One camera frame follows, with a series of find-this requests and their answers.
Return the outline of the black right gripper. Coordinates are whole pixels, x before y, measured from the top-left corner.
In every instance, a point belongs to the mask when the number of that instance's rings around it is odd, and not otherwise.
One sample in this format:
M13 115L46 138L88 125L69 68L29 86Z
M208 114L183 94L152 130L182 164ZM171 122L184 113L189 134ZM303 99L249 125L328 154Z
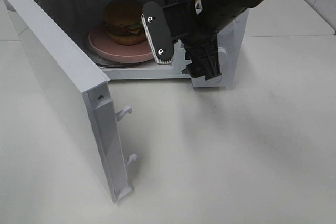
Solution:
M181 41L185 60L191 61L181 73L192 78L204 76L206 81L221 76L217 39L221 0L163 1L172 42Z

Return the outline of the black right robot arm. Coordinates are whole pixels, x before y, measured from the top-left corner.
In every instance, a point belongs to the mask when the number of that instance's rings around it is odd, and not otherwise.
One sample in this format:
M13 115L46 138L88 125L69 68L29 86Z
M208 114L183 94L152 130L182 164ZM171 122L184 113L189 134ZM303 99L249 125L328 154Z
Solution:
M164 0L173 42L181 41L191 61L184 72L209 80L221 75L217 34L263 0Z

